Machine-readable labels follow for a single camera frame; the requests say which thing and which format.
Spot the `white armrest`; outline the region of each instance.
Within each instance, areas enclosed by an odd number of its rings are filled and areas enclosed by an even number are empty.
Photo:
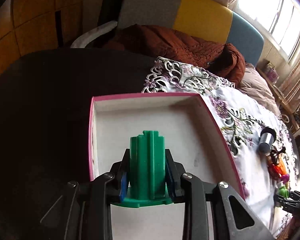
[[[107,22],[97,28],[92,29],[84,34],[82,34],[79,38],[77,38],[72,44],[71,48],[85,48],[91,41],[98,38],[99,36],[108,33],[117,27],[118,22],[111,21]]]

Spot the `yellow cushion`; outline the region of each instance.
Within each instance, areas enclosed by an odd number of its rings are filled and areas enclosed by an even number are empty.
[[[213,0],[181,0],[173,29],[225,43],[232,23],[232,11]]]

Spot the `round table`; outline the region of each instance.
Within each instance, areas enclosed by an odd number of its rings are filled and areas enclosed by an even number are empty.
[[[89,180],[92,96],[141,92],[154,58],[105,49],[21,57],[0,76],[0,224],[31,234],[70,180]]]

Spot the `window sill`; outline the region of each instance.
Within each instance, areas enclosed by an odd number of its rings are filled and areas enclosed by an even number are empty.
[[[286,62],[289,61],[288,55],[284,52],[284,50],[280,47],[280,45],[274,40],[271,33],[269,33],[258,21],[252,19],[249,15],[244,13],[242,10],[240,10],[239,6],[237,5],[233,11],[237,14],[239,14],[242,18],[247,20],[253,27],[255,27],[262,36],[266,37],[267,40],[271,42],[271,44],[277,49],[279,54],[284,58]]]

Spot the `rust-colored down jacket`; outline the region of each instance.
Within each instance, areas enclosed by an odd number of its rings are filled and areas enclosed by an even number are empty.
[[[236,86],[245,70],[244,57],[231,43],[205,41],[156,25],[132,25],[119,31],[104,48],[190,63],[227,78]]]

